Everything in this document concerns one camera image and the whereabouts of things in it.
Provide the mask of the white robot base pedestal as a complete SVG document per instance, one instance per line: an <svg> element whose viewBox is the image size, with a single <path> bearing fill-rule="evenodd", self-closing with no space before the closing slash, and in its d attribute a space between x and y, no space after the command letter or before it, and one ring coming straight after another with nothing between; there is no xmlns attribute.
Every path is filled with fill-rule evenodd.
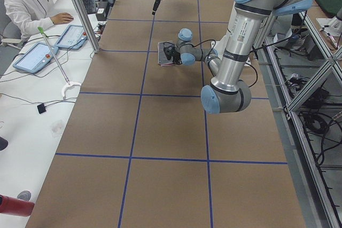
<svg viewBox="0 0 342 228"><path fill-rule="evenodd" d="M235 59L245 62L255 39L255 22L245 10L236 9L233 6L227 25L227 32L216 45L219 57L235 57Z"/></svg>

